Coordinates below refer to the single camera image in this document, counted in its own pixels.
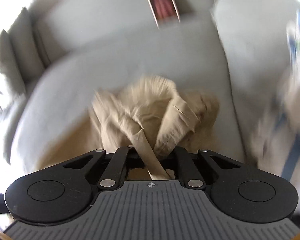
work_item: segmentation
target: wrinkled fabric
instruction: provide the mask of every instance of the wrinkled fabric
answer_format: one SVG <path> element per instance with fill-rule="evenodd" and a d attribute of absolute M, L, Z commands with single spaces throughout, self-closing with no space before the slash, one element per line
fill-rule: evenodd
<path fill-rule="evenodd" d="M 159 160 L 175 146 L 190 152 L 216 147 L 213 124 L 219 103 L 197 91 L 179 94 L 173 81 L 141 78 L 118 93 L 96 92 L 89 110 L 73 131 L 48 151 L 38 169 L 91 150 L 107 153 L 133 145 L 152 179 L 169 179 Z"/>

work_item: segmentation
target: beige cloth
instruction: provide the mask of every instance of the beige cloth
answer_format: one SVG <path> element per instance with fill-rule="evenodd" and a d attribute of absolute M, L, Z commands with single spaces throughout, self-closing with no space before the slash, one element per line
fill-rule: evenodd
<path fill-rule="evenodd" d="M 197 91 L 178 94 L 171 80 L 151 76 L 110 93 L 98 91 L 89 115 L 48 151 L 37 170 L 91 150 L 115 152 L 133 145 L 152 179 L 169 179 L 159 163 L 176 145 L 189 152 L 215 149 L 213 124 L 219 103 Z"/>

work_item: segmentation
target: gray ribbed plate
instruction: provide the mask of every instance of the gray ribbed plate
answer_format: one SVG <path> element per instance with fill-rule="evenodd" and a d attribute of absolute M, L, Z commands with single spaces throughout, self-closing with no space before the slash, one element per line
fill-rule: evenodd
<path fill-rule="evenodd" d="M 126 181 L 118 190 L 100 193 L 85 214 L 70 222 L 40 227 L 17 221 L 6 234 L 13 240 L 290 240 L 299 232 L 289 219 L 269 224 L 233 219 L 203 191 L 170 180 Z"/>

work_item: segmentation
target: beige fabric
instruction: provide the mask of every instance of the beige fabric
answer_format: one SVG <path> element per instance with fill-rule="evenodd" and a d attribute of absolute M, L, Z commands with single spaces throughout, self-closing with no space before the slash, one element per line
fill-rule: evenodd
<path fill-rule="evenodd" d="M 176 145 L 191 152 L 215 150 L 218 110 L 215 97 L 195 91 L 179 95 L 174 82 L 159 76 L 141 78 L 116 94 L 98 91 L 90 116 L 56 142 L 37 169 L 96 148 L 110 153 L 132 144 L 152 179 L 169 179 L 159 160 Z"/>

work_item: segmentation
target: silver pin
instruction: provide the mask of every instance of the silver pin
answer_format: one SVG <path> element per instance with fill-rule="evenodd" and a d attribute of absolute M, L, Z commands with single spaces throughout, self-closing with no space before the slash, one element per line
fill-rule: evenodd
<path fill-rule="evenodd" d="M 203 182 L 199 179 L 191 179 L 191 180 L 188 181 L 188 185 L 190 187 L 202 187 Z"/>
<path fill-rule="evenodd" d="M 100 181 L 100 186 L 102 187 L 112 187 L 115 185 L 115 181 L 113 179 L 103 179 Z"/>

